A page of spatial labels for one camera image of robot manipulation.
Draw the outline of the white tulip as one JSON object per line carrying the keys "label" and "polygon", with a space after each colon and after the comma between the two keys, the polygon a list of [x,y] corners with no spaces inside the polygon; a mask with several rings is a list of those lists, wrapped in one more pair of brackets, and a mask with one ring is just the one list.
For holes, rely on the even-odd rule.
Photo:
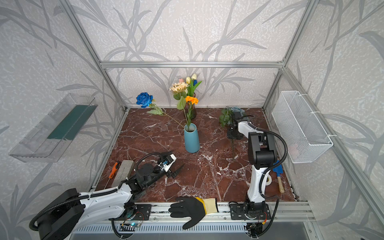
{"label": "white tulip", "polygon": [[197,80],[197,74],[193,74],[193,75],[191,76],[191,84],[190,84],[190,86],[189,86],[189,96],[190,96],[190,97],[193,97],[193,96],[194,96],[196,88],[197,88],[197,87],[199,86],[199,84],[201,83],[201,81],[200,81],[200,82],[198,82],[198,83],[194,86],[194,80]]}

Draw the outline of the pink glass vase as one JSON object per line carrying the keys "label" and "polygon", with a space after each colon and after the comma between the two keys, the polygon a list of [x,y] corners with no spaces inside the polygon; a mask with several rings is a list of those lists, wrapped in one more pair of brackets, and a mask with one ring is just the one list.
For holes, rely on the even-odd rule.
{"label": "pink glass vase", "polygon": [[191,110],[191,120],[196,118],[197,111],[196,111],[195,105],[192,105],[191,103],[186,103],[185,110],[186,110],[186,113],[188,113],[189,110]]}

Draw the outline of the cream sunflower stem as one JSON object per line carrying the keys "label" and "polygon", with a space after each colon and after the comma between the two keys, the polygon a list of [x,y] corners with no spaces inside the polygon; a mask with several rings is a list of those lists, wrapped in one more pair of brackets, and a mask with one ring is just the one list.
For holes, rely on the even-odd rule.
{"label": "cream sunflower stem", "polygon": [[194,90],[195,86],[186,82],[174,83],[170,88],[173,97],[178,101],[177,109],[184,112],[187,121],[187,130],[189,132],[191,131],[190,125],[192,123],[192,98],[194,96]]}

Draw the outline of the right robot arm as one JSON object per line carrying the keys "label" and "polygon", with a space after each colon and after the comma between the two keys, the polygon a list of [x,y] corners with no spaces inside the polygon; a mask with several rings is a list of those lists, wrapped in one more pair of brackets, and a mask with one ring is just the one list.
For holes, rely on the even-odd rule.
{"label": "right robot arm", "polygon": [[240,112],[230,114],[231,123],[227,138],[248,139],[248,161],[252,166],[251,185],[247,192],[245,211],[260,211],[266,206],[266,200],[280,200],[278,195],[265,195],[267,175],[281,166],[288,155],[288,145],[279,134],[256,127]]}

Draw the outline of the teal ceramic vase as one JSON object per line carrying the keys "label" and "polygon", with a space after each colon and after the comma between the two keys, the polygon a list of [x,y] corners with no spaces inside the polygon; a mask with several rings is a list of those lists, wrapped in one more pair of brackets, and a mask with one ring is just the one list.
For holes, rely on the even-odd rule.
{"label": "teal ceramic vase", "polygon": [[191,123],[184,127],[185,148],[189,153],[196,153],[200,149],[199,134],[197,126]]}

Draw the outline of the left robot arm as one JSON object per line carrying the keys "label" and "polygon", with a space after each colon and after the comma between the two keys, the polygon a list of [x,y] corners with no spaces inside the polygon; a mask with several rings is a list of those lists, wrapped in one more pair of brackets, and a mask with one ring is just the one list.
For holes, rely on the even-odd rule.
{"label": "left robot arm", "polygon": [[158,160],[157,166],[142,167],[117,187],[79,193],[69,189],[32,218],[29,228],[42,240],[63,240],[75,230],[88,225],[127,217],[136,209],[135,202],[163,176],[175,178],[179,169],[171,171],[174,155]]}

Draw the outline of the orange marigold flower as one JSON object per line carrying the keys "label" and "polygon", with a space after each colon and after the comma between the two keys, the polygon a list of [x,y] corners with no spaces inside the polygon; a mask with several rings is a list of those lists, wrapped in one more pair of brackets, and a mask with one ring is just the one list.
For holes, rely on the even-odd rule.
{"label": "orange marigold flower", "polygon": [[[190,96],[186,97],[186,103],[191,103],[192,105],[197,105],[198,102],[199,102],[199,100],[195,97],[190,97]],[[189,110],[188,113],[186,113],[186,110],[185,110],[185,114],[186,114],[186,120],[187,120],[187,130],[190,132],[192,130],[191,129],[191,123],[192,123],[191,110]]]}

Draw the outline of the blue rose stem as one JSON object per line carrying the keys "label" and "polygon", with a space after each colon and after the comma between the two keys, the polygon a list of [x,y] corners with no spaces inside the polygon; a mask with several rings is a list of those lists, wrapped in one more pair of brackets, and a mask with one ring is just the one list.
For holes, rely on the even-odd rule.
{"label": "blue rose stem", "polygon": [[157,115],[157,116],[167,116],[173,121],[175,121],[180,127],[182,127],[182,124],[180,121],[173,118],[171,115],[169,115],[164,109],[160,108],[156,103],[155,99],[152,95],[148,94],[147,92],[140,93],[136,97],[136,104],[139,105],[141,108],[146,109],[148,108],[149,111],[147,111],[150,115]]}

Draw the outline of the blue green flower bouquet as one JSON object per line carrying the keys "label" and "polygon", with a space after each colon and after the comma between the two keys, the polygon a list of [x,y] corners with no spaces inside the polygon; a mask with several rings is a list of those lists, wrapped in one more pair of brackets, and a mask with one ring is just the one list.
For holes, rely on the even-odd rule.
{"label": "blue green flower bouquet", "polygon": [[[219,116],[219,123],[222,128],[226,128],[227,130],[229,129],[229,126],[232,122],[232,113],[233,110],[240,112],[242,116],[242,111],[239,108],[232,108],[232,107],[226,107],[222,109],[221,115]],[[232,155],[233,155],[233,160],[235,159],[235,143],[233,139],[230,139],[231,142],[231,150],[232,150]]]}

